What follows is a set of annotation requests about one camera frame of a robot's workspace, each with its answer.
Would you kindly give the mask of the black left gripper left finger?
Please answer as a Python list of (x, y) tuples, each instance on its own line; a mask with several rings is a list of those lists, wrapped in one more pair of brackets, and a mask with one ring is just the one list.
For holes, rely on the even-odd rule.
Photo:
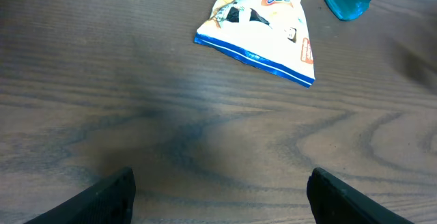
[(130, 224), (136, 185), (124, 167), (25, 224)]

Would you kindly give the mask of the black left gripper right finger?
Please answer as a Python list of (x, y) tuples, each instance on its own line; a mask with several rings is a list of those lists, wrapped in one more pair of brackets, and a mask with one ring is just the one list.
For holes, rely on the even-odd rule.
[(412, 224), (320, 167), (308, 179), (307, 198), (317, 224)]

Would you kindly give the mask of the snack bag with red label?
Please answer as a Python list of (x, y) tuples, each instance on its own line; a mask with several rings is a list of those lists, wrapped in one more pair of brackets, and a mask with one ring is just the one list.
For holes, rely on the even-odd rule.
[(216, 0), (194, 41), (311, 87), (313, 55), (302, 0)]

